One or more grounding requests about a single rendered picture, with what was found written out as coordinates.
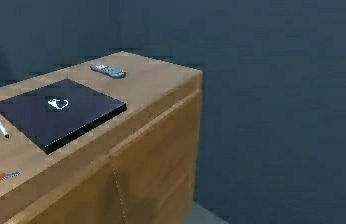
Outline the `brown wooden chest of drawers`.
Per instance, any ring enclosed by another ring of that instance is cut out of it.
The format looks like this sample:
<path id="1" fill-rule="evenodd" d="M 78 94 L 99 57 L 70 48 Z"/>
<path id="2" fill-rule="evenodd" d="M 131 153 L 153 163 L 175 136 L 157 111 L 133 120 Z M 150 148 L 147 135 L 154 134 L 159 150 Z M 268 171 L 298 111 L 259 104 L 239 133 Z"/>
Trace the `brown wooden chest of drawers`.
<path id="1" fill-rule="evenodd" d="M 10 122 L 0 134 L 0 224 L 181 224 L 193 204 L 201 71 L 128 52 L 0 88 L 0 100 L 69 78 L 127 104 L 47 155 Z"/>

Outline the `grey remote control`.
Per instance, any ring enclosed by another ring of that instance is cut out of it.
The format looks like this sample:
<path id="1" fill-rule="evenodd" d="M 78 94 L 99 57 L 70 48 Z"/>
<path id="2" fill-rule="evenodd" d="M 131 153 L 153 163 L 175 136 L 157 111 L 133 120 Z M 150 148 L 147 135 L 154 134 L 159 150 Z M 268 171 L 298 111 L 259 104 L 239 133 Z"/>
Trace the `grey remote control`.
<path id="1" fill-rule="evenodd" d="M 114 79 L 124 78 L 126 76 L 126 72 L 124 70 L 113 68 L 103 64 L 91 64 L 90 68 L 95 72 L 107 75 Z"/>

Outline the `black closed laptop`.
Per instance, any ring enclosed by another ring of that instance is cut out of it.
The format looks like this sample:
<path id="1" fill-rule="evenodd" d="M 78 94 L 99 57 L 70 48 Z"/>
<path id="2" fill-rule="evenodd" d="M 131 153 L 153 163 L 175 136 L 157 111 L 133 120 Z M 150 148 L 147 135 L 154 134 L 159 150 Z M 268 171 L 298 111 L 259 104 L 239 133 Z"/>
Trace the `black closed laptop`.
<path id="1" fill-rule="evenodd" d="M 0 114 L 46 154 L 126 109 L 125 102 L 70 79 L 0 101 Z"/>

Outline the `white pen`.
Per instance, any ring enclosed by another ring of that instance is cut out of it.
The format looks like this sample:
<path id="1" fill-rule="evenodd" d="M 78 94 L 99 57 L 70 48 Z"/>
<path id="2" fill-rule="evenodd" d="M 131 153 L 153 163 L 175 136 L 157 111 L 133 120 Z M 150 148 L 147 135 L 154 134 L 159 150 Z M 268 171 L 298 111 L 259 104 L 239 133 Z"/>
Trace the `white pen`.
<path id="1" fill-rule="evenodd" d="M 7 132 L 6 128 L 4 127 L 4 125 L 2 124 L 1 120 L 0 120 L 0 131 L 3 134 L 3 136 L 7 139 L 9 139 L 9 133 Z"/>

